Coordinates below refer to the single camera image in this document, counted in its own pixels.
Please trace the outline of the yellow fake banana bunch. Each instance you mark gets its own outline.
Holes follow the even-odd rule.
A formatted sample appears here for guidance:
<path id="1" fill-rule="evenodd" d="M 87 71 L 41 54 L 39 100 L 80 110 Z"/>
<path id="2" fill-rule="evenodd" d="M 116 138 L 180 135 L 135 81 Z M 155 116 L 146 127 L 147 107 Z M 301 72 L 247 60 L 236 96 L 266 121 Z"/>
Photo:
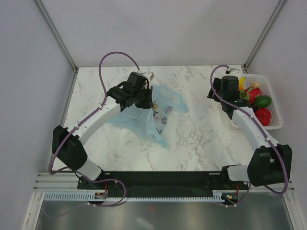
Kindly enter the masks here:
<path id="1" fill-rule="evenodd" d="M 245 81 L 245 77 L 241 77 L 239 79 L 239 85 L 238 85 L 239 91 L 244 91 L 244 81 Z"/>

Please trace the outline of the light blue plastic bag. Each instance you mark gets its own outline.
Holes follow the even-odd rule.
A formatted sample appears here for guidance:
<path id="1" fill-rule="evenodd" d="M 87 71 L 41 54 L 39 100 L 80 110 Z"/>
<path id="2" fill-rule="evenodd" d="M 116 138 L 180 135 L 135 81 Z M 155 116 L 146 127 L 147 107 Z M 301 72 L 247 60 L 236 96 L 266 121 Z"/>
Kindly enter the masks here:
<path id="1" fill-rule="evenodd" d="M 167 126 L 170 112 L 182 114 L 188 112 L 189 109 L 182 95 L 166 85 L 153 85 L 152 100 L 158 104 L 156 110 L 141 109 L 133 105 L 110 119 L 108 123 L 127 128 L 139 137 L 166 148 L 167 142 L 162 137 L 162 132 Z"/>

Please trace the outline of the brown fake longan bunch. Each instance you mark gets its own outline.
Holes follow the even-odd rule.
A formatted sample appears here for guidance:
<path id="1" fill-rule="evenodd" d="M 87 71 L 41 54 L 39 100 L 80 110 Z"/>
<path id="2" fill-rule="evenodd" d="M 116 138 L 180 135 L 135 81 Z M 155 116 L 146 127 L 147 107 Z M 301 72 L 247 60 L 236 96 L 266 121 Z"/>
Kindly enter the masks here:
<path id="1" fill-rule="evenodd" d="M 158 104 L 157 104 L 156 101 L 154 101 L 154 103 L 153 103 L 153 109 L 156 110 L 157 108 L 158 108 Z"/>

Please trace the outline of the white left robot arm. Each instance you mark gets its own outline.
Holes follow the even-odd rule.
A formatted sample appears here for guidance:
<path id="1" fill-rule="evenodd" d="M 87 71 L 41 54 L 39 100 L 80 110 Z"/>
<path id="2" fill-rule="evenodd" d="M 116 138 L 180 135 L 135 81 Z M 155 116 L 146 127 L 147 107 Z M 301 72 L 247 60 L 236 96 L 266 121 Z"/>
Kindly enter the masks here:
<path id="1" fill-rule="evenodd" d="M 84 145 L 108 120 L 134 105 L 140 109 L 153 107 L 152 72 L 132 72 L 126 81 L 110 88 L 106 98 L 80 121 L 68 127 L 57 126 L 53 130 L 52 150 L 55 157 L 70 170 L 88 178 L 94 189 L 104 186 L 103 170 L 89 159 Z"/>

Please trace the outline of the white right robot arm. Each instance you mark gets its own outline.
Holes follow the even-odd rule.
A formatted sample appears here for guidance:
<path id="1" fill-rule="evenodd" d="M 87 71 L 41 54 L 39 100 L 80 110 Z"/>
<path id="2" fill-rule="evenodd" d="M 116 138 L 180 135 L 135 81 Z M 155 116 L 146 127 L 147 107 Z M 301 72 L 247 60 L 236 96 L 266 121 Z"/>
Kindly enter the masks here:
<path id="1" fill-rule="evenodd" d="M 210 77 L 208 98 L 219 102 L 222 110 L 243 132 L 253 155 L 247 165 L 227 166 L 219 177 L 221 187 L 230 189 L 237 181 L 250 182 L 253 186 L 288 184 L 290 179 L 292 149 L 274 139 L 256 118 L 248 100 L 240 98 L 238 78 L 231 75 Z"/>

